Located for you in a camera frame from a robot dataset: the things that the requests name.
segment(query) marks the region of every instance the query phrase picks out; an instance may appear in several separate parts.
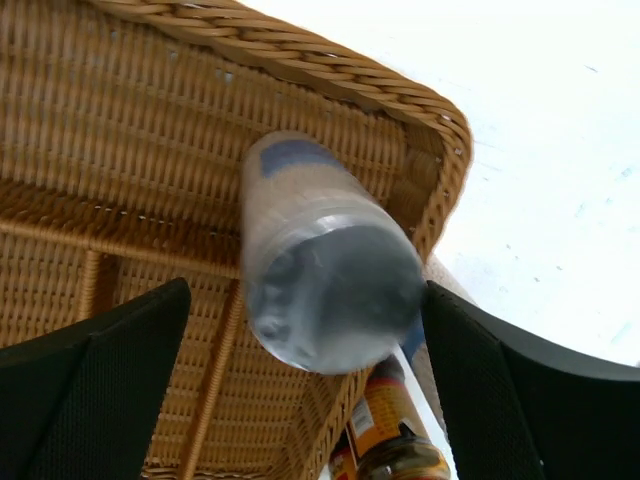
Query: orange label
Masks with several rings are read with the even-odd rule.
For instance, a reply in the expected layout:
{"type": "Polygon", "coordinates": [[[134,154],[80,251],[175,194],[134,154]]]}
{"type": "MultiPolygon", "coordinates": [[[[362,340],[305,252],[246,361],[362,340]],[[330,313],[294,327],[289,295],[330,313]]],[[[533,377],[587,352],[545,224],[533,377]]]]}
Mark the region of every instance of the orange label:
{"type": "Polygon", "coordinates": [[[331,480],[356,480],[356,461],[349,447],[331,456],[329,473],[331,480]]]}
{"type": "Polygon", "coordinates": [[[367,384],[348,428],[358,461],[373,447],[392,438],[429,438],[406,387],[391,378],[376,378],[367,384]]]}

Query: blue label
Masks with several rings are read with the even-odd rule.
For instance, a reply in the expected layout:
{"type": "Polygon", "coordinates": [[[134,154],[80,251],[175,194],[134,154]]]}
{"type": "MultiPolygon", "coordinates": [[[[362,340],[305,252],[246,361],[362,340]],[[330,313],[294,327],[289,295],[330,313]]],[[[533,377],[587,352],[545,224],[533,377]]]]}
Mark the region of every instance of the blue label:
{"type": "Polygon", "coordinates": [[[323,164],[344,169],[331,152],[306,140],[284,140],[265,148],[261,155],[262,175],[270,177],[289,165],[323,164]]]}
{"type": "Polygon", "coordinates": [[[402,351],[407,357],[409,363],[413,361],[413,356],[416,354],[421,345],[426,343],[424,337],[424,326],[422,325],[422,316],[418,318],[418,321],[411,327],[407,334],[407,339],[402,345],[402,351]]]}

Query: wicker basket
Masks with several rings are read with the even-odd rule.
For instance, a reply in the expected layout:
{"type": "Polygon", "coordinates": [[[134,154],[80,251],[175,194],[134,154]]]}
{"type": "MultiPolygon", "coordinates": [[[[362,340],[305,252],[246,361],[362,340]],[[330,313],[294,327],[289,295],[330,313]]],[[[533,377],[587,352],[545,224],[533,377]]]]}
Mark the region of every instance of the wicker basket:
{"type": "Polygon", "coordinates": [[[231,0],[92,3],[0,5],[0,346],[183,276],[191,317],[146,474],[315,480],[367,372],[289,368],[247,329],[243,155],[273,130],[313,135],[426,259],[469,165],[465,118],[231,0]]]}

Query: clear plastic bottle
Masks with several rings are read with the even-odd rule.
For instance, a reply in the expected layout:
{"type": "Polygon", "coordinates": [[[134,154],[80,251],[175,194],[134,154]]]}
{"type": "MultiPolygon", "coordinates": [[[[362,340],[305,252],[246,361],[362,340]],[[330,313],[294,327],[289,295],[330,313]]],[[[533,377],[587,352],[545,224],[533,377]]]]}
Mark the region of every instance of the clear plastic bottle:
{"type": "Polygon", "coordinates": [[[249,322],[289,365],[337,374],[375,364],[417,317],[422,265],[398,224],[331,151],[274,132],[243,172],[249,322]]]}

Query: white floor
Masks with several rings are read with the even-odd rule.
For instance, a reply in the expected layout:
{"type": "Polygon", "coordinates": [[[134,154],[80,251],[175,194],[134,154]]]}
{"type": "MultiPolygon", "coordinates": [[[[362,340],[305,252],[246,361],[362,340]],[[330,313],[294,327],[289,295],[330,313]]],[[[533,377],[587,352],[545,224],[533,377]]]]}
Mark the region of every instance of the white floor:
{"type": "Polygon", "coordinates": [[[244,2],[454,101],[475,163],[440,260],[489,312],[640,361],[640,3],[244,2]]]}

